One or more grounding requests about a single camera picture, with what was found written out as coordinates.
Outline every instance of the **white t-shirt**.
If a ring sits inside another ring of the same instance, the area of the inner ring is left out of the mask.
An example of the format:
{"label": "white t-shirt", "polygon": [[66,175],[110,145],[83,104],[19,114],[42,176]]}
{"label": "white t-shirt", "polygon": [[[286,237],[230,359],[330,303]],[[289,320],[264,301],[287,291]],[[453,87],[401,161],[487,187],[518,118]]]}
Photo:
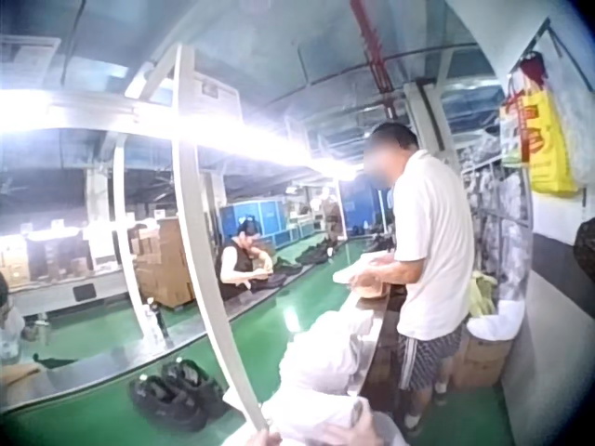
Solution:
{"label": "white t-shirt", "polygon": [[8,312],[4,328],[0,327],[0,362],[11,364],[20,361],[20,334],[24,328],[25,320],[13,306]]}
{"label": "white t-shirt", "polygon": [[448,335],[469,313],[473,226],[462,181],[420,150],[395,183],[393,199],[395,259],[426,259],[419,282],[407,285],[397,329],[421,341]]}

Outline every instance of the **woman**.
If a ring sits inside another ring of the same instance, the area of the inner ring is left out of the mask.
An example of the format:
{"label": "woman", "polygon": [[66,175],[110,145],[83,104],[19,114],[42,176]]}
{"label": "woman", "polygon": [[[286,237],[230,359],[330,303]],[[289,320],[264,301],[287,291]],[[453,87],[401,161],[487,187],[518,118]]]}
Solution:
{"label": "woman", "polygon": [[[225,243],[216,263],[223,300],[248,290],[251,280],[267,279],[272,274],[271,257],[255,246],[255,241],[260,237],[260,225],[257,221],[251,216],[247,217],[238,228],[237,234]],[[262,260],[263,268],[254,269],[253,258]]]}

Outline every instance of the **blue machine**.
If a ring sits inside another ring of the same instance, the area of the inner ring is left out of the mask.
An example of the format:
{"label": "blue machine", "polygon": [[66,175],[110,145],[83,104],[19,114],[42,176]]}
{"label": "blue machine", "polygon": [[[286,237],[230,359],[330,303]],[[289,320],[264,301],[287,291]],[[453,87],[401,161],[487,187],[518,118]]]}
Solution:
{"label": "blue machine", "polygon": [[[362,228],[365,221],[370,227],[374,226],[377,223],[377,216],[382,212],[378,191],[370,185],[364,176],[359,176],[353,181],[341,181],[339,187],[341,188],[347,230],[351,230],[354,226]],[[385,212],[388,214],[390,210],[385,191],[382,191],[382,200]]]}

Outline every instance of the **yellow bag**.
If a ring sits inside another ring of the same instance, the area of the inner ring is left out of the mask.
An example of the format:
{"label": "yellow bag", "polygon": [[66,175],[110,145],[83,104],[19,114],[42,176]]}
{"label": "yellow bag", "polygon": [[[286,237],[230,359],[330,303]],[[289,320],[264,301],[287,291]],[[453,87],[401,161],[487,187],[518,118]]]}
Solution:
{"label": "yellow bag", "polygon": [[531,189],[535,192],[568,195],[578,191],[572,174],[558,114],[548,90],[522,97],[529,145]]}

